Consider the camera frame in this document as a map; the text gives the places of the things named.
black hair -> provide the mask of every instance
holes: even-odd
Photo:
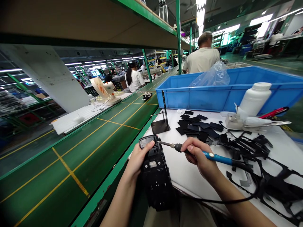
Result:
[[[126,72],[126,82],[129,86],[132,83],[132,68],[135,68],[135,67],[136,67],[136,64],[134,62],[130,61],[128,63],[128,69]]]

white plastic bottle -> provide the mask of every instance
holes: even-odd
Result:
[[[88,97],[89,97],[89,101],[94,105],[94,107],[97,107],[98,103],[96,98],[92,94],[89,94]]]
[[[245,92],[240,108],[249,116],[256,116],[271,95],[271,83],[259,82]]]

soldering iron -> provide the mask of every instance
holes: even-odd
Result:
[[[170,146],[171,148],[174,148],[176,151],[181,152],[181,147],[182,147],[181,143],[174,144],[174,143],[166,143],[166,142],[162,142],[162,141],[159,141],[159,143],[162,144],[162,145]],[[208,153],[206,151],[202,151],[202,152],[208,160],[220,162],[220,163],[227,164],[227,165],[230,165],[230,166],[236,166],[236,167],[239,167],[240,169],[243,169],[243,170],[245,170],[249,173],[253,172],[252,171],[252,166],[244,165],[240,161],[230,159],[230,158],[226,158],[226,157],[223,157],[223,156],[220,156],[220,155],[217,155],[217,154]],[[184,153],[192,155],[187,149],[184,151]]]

blue soldering iron handle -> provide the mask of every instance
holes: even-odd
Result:
[[[230,158],[226,158],[226,157],[223,157],[223,156],[220,156],[217,154],[213,154],[213,153],[208,153],[205,151],[203,151],[203,154],[207,157],[207,159],[209,159],[211,161],[220,162],[220,163],[227,164],[230,166],[233,165],[232,159],[230,159]]]

bottle cap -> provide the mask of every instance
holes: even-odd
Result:
[[[271,83],[266,83],[266,82],[259,82],[259,83],[254,83],[252,88],[255,90],[269,90],[271,87]]]

